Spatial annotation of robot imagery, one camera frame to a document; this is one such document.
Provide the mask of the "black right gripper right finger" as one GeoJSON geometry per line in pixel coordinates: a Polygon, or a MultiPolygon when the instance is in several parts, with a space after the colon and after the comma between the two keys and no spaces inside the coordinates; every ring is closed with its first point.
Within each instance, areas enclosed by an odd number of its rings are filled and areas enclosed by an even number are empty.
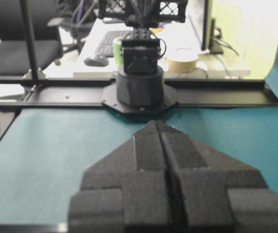
{"type": "Polygon", "coordinates": [[[162,121],[157,128],[192,233],[278,233],[278,193],[261,172],[162,121]]]}

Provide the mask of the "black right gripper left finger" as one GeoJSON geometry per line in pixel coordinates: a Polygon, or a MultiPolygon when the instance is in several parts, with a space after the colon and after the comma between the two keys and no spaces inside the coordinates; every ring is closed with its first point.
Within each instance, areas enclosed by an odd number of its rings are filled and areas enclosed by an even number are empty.
{"type": "Polygon", "coordinates": [[[69,204],[71,233],[167,233],[167,165],[157,121],[88,168],[69,204]]]}

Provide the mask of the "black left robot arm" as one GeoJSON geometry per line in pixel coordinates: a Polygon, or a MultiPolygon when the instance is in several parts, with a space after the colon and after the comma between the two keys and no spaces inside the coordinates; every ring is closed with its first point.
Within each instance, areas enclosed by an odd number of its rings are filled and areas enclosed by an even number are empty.
{"type": "Polygon", "coordinates": [[[133,30],[121,40],[123,64],[116,79],[116,97],[131,107],[152,107],[164,100],[164,56],[161,40],[153,32],[159,23],[185,22],[185,0],[100,0],[98,17],[117,18],[133,30]]]}

